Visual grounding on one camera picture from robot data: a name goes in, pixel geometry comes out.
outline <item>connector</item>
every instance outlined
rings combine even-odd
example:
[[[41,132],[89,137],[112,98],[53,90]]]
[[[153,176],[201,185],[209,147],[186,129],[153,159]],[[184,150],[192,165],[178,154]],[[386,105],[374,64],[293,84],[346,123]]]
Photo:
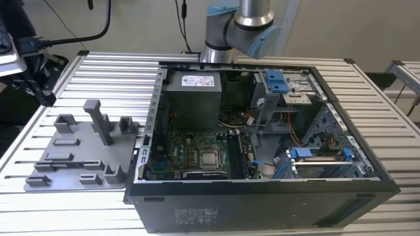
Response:
[[[16,49],[22,58],[44,53],[48,43],[40,39],[41,37],[24,37],[16,40]]]

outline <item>label sticker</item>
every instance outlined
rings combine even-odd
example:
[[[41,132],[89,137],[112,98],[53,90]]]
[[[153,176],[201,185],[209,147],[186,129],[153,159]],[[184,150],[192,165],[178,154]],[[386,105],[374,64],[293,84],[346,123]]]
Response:
[[[252,125],[253,124],[254,119],[252,117],[249,117],[248,121],[246,121],[246,125]]]
[[[181,85],[182,86],[197,86],[197,87],[214,87],[214,77],[213,76],[184,75]]]
[[[177,225],[214,224],[217,213],[217,208],[177,208],[174,222]]]

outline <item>black cable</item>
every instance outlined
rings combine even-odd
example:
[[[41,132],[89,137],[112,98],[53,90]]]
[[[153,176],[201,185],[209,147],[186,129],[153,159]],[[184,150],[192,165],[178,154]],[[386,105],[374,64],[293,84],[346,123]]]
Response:
[[[66,25],[65,25],[65,23],[64,23],[64,21],[62,21],[60,15],[58,15],[58,13],[54,11],[54,9],[52,8],[52,6],[50,6],[49,3],[46,2],[46,0],[42,0],[42,1],[45,2],[45,4],[48,5],[49,9],[52,10],[52,12],[54,13],[54,15],[57,16],[58,20],[60,20],[61,23],[62,23],[64,28],[66,29],[66,31],[72,34],[72,36],[73,36],[74,38],[77,38],[77,36],[76,36],[76,35],[73,34],[73,32],[70,31],[70,29],[66,27]]]
[[[66,39],[58,39],[58,40],[45,40],[44,41],[44,46],[50,47],[53,45],[60,45],[60,44],[68,44],[68,43],[78,43],[78,42],[85,42],[90,40],[98,39],[101,36],[105,35],[109,29],[109,22],[110,22],[110,0],[108,0],[108,5],[106,5],[106,22],[105,22],[105,27],[101,33],[93,36],[88,37],[81,37],[81,38],[66,38]]]
[[[178,6],[177,6],[177,0],[174,0],[174,5],[176,5],[176,15],[177,15],[178,30],[180,30],[180,32],[181,32],[181,35],[182,35],[182,38],[184,38],[184,41],[185,41],[186,50],[188,50],[188,52],[192,52],[192,51],[190,51],[190,48],[189,48],[189,45],[188,45],[188,41],[186,41],[185,34],[184,34],[184,32],[182,32],[181,19],[180,19],[180,17],[178,17]]]
[[[416,105],[413,104],[412,107],[408,110],[406,116],[409,116],[412,114],[414,107],[416,107]]]
[[[185,0],[182,0],[182,5],[181,5],[181,18],[182,18],[182,26],[184,26],[185,43],[188,45],[189,52],[190,52],[190,47],[189,47],[188,37],[186,37],[186,28],[185,28],[185,19],[186,19],[186,2],[185,2]]]
[[[401,92],[402,92],[402,90],[404,90],[404,88],[405,88],[405,85],[402,86],[402,88],[401,88],[401,90],[400,90],[400,93],[398,93],[398,95],[396,96],[396,99],[394,99],[394,104],[396,104],[396,102],[397,102],[397,100],[398,100],[398,98],[400,98],[400,96],[401,96]]]

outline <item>open computer chassis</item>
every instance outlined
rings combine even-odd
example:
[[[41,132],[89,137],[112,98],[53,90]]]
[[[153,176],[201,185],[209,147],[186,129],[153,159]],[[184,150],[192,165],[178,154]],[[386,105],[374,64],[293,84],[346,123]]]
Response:
[[[373,178],[228,179],[145,181],[162,82],[170,71],[306,70],[374,170]],[[160,62],[144,140],[130,167],[125,201],[134,205],[149,233],[289,230],[344,227],[398,193],[366,141],[314,67]]]

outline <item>aluminum slatted table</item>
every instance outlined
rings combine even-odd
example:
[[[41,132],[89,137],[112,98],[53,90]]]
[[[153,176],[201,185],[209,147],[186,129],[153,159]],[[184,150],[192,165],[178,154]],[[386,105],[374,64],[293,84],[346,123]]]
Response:
[[[417,61],[392,61],[388,70],[412,91],[420,95],[420,62]]]
[[[89,53],[68,66],[52,108],[40,107],[0,159],[0,233],[24,235],[145,235],[137,212],[121,199],[124,190],[29,194],[25,177],[54,132],[60,113],[89,120],[86,99],[101,99],[110,121],[132,116],[144,124],[158,61],[197,61],[196,55]],[[238,63],[314,66],[337,95],[358,131],[401,193],[342,230],[228,232],[200,235],[420,235],[420,130],[354,64],[341,59],[238,58]]]

